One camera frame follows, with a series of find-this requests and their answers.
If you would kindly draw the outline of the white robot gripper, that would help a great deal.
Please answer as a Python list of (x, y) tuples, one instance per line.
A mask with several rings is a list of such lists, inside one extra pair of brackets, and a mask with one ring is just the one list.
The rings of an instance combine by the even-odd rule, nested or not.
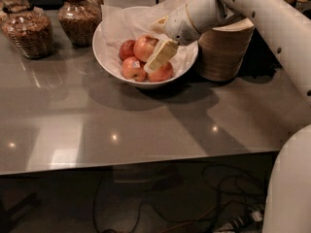
[(178, 47), (197, 41), (201, 35), (224, 21), (225, 4), (220, 0), (185, 0), (186, 3), (151, 25), (157, 34), (166, 33), (173, 40), (160, 40), (148, 58), (144, 70), (150, 74), (158, 70), (177, 52)]

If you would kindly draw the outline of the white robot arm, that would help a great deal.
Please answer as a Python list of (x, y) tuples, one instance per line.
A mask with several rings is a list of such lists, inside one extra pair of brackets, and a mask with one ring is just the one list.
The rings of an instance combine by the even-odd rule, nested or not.
[[(284, 0), (187, 0), (154, 23), (153, 30), (170, 41), (156, 45), (145, 70), (158, 69), (177, 47), (239, 14), (253, 23), (303, 98), (311, 101), (311, 21)], [(310, 125), (294, 133), (275, 160), (262, 233), (311, 233)]]

